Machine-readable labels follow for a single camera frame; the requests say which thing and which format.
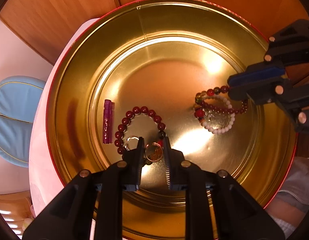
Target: gray fabric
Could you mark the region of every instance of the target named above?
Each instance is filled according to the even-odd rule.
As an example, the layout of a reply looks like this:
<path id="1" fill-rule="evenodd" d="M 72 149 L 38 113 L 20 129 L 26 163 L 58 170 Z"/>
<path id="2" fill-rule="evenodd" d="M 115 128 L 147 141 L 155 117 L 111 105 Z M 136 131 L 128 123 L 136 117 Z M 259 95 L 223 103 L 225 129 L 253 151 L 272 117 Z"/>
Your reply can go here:
<path id="1" fill-rule="evenodd" d="M 302 212 L 309 210 L 309 159 L 295 157 L 280 190 L 290 191 L 299 198 L 297 200 L 289 193 L 278 192 L 276 198 L 282 199 Z"/>

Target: red bead bracelet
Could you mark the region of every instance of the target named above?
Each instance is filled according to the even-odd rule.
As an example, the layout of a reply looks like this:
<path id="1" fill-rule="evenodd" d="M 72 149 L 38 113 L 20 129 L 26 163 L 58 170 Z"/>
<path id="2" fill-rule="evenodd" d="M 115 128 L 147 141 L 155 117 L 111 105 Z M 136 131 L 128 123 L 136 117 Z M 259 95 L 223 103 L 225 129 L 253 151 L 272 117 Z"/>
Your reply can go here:
<path id="1" fill-rule="evenodd" d="M 123 141 L 122 138 L 124 137 L 124 132 L 127 129 L 127 126 L 130 124 L 131 119 L 135 116 L 135 115 L 139 115 L 140 113 L 144 114 L 144 115 L 148 115 L 149 117 L 153 118 L 153 121 L 155 123 L 157 123 L 157 127 L 159 130 L 159 138 L 160 141 L 158 142 L 158 144 L 160 144 L 162 146 L 162 139 L 166 136 L 166 133 L 164 132 L 164 129 L 166 128 L 166 125 L 161 122 L 162 118 L 156 114 L 156 112 L 154 110 L 149 110 L 146 106 L 143 106 L 141 108 L 139 108 L 138 106 L 135 106 L 133 108 L 132 111 L 127 111 L 126 112 L 126 117 L 124 117 L 121 120 L 120 125 L 118 125 L 118 131 L 115 133 L 115 137 L 117 138 L 114 142 L 115 146 L 118 147 L 117 152 L 119 154 L 124 154 L 126 149 L 123 147 Z"/>
<path id="2" fill-rule="evenodd" d="M 227 103 L 227 105 L 231 107 L 222 108 L 222 107 L 214 106 L 212 104 L 208 104 L 204 101 L 205 97 L 207 96 L 212 97 L 213 95 L 219 95 L 220 93 L 225 94 L 228 92 L 228 90 L 229 90 L 228 86 L 222 86 L 220 88 L 215 87 L 214 89 L 208 89 L 207 91 L 202 91 L 201 93 L 197 93 L 195 96 L 195 102 L 196 104 L 199 105 L 199 107 L 195 107 L 197 108 L 196 111 L 197 110 L 200 111 L 200 108 L 203 108 L 203 109 L 207 109 L 207 110 L 211 110 L 211 111 L 215 111 L 217 113 L 223 113 L 223 114 L 232 114 L 232 113 L 243 114 L 245 113 L 248 110 L 248 100 L 243 100 L 242 107 L 238 109 L 232 108 L 232 105 L 230 103 Z"/>

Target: zipper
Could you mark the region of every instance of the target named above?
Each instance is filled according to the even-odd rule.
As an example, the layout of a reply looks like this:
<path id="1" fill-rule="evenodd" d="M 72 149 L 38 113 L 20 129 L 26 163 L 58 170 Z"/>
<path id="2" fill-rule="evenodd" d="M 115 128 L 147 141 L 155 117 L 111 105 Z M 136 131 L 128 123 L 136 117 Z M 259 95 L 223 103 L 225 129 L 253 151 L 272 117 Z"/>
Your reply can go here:
<path id="1" fill-rule="evenodd" d="M 297 201 L 299 201 L 301 204 L 303 205 L 307 205 L 309 206 L 309 203 L 304 202 L 301 198 L 299 198 L 295 193 L 293 193 L 292 191 L 286 190 L 286 189 L 280 189 L 278 192 L 285 192 L 290 194 L 291 196 L 293 196 Z"/>

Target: gold metal tin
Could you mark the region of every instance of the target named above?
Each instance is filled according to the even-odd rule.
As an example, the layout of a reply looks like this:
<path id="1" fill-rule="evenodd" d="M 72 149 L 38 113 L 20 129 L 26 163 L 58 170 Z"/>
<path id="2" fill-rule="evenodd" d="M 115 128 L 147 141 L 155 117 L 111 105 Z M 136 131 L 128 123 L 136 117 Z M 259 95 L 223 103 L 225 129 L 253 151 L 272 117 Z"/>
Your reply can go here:
<path id="1" fill-rule="evenodd" d="M 207 171 L 226 169 L 266 205 L 294 152 L 296 135 L 284 113 L 275 104 L 249 103 L 229 132 L 213 135 L 192 109 L 197 92 L 225 85 L 229 75 L 262 61 L 266 48 L 246 21 L 198 0 L 143 0 L 106 15 L 72 45 L 50 91 L 48 141 L 61 180 L 121 160 L 113 144 L 102 144 L 103 104 L 110 99 L 113 133 L 126 111 L 148 106 L 187 160 Z M 227 119 L 216 115 L 212 122 L 224 125 Z M 137 116 L 125 138 L 143 136 L 147 144 L 157 134 L 150 118 Z M 123 235 L 183 239 L 184 192 L 168 190 L 163 160 L 143 168 L 140 188 L 124 194 Z"/>

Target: gold ring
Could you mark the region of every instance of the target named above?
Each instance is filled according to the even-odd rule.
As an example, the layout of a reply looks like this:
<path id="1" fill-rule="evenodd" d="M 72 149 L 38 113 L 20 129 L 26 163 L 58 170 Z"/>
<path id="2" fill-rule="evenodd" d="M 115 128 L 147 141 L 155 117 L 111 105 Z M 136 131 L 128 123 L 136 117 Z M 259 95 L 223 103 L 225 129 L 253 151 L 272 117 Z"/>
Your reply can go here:
<path id="1" fill-rule="evenodd" d="M 159 149 L 160 149 L 160 151 L 161 151 L 161 156 L 160 156 L 160 158 L 159 158 L 158 160 L 155 160 L 155 161 L 154 161 L 154 160 L 151 160 L 151 159 L 146 155 L 146 151 L 145 151 L 145 157 L 147 158 L 147 160 L 151 161 L 152 163 L 156 163 L 156 162 L 158 162 L 158 161 L 160 161 L 160 160 L 162 159 L 162 157 L 163 157 L 163 149 L 162 149 L 161 145 L 158 144 L 158 143 L 156 143 L 156 142 L 153 142 L 152 145 L 159 147 Z"/>

